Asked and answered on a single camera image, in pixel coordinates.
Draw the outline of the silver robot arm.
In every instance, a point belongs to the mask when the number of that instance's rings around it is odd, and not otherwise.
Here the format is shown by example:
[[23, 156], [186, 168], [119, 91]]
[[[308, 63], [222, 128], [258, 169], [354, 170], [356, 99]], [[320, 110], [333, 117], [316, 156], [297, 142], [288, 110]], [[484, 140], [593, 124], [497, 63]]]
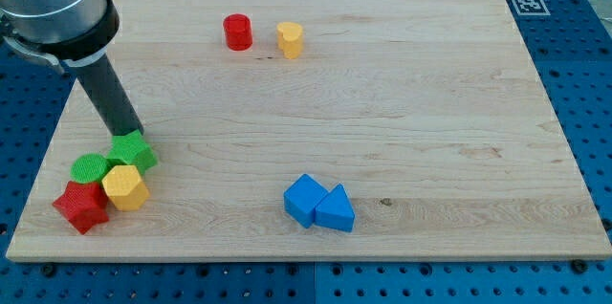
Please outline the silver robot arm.
[[20, 57], [76, 76], [109, 132], [142, 123], [106, 56], [120, 27], [113, 0], [1, 0], [1, 38]]

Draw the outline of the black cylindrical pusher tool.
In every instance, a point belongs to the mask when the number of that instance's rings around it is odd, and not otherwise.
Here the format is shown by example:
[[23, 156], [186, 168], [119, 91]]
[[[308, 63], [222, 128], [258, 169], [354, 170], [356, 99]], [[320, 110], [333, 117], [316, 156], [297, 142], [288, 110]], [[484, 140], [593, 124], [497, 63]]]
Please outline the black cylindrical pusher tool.
[[86, 66], [72, 67], [71, 72], [113, 136], [143, 132], [136, 110], [106, 55]]

